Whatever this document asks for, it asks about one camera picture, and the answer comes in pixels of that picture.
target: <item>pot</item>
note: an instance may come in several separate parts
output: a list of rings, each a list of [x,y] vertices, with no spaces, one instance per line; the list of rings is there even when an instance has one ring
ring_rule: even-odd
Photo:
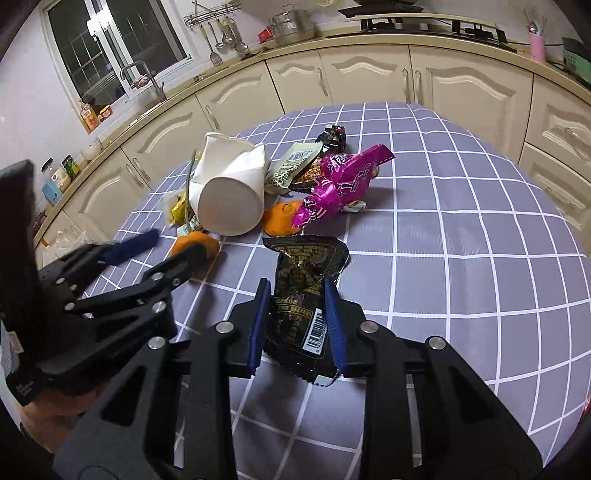
[[[283,13],[269,19],[269,26],[280,47],[314,38],[315,25],[308,10],[294,9],[294,4],[283,5]]]

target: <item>stove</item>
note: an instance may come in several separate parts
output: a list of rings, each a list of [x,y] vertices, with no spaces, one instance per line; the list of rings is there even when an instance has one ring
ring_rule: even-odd
[[[516,52],[507,43],[505,32],[492,22],[456,15],[424,14],[421,13],[422,10],[422,7],[400,2],[369,4],[342,9],[339,12],[347,18],[359,20],[361,31],[353,34],[329,35],[328,38],[397,33],[436,35],[439,37],[461,38]],[[447,24],[451,29],[434,28],[434,24],[425,23],[427,20]]]

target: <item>window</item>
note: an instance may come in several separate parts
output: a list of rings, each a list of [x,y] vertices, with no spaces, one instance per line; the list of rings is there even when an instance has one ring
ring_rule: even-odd
[[[79,98],[95,109],[135,95],[121,69],[143,60],[159,73],[187,57],[160,0],[59,0],[47,9],[51,32]]]

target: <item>blue gripper pad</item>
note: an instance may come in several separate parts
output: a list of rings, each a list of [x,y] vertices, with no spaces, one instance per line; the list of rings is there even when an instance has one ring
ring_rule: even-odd
[[[255,374],[256,369],[261,364],[261,355],[265,343],[265,325],[269,316],[269,307],[271,304],[271,282],[262,278],[256,291],[256,298],[259,298],[256,306],[255,321],[252,324],[251,335],[248,342],[248,362],[247,367],[251,370],[251,375]]]
[[[100,256],[100,260],[107,265],[121,265],[136,255],[150,248],[154,248],[160,239],[160,233],[156,229],[137,235],[124,242],[113,244]]]
[[[332,278],[324,279],[324,321],[330,340],[333,362],[341,374],[347,366],[347,339],[339,319],[340,296]]]

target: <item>checkered tablecloth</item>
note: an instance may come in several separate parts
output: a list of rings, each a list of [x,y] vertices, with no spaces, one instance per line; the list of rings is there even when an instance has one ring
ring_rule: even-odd
[[[313,141],[332,123],[345,127],[352,153],[381,143],[396,154],[372,180],[367,210],[306,228],[347,243],[352,260],[340,279],[341,295],[399,336],[445,337],[547,462],[576,427],[591,372],[591,268],[570,228],[512,162],[421,105],[309,109],[238,136],[263,142],[277,160],[292,143]],[[90,295],[136,283],[167,256],[175,233],[164,226],[157,202],[183,186],[187,168],[149,194],[115,237],[158,228],[161,243],[106,270]],[[221,252],[200,281],[174,292],[178,339],[226,319],[233,305],[254,296],[261,277],[274,278],[277,254],[263,247],[262,236],[257,227],[220,239]],[[232,379],[241,478],[296,480],[314,472],[324,480],[355,479],[364,388],[358,380],[313,387],[268,358],[250,380]],[[182,452],[181,421],[178,428]]]

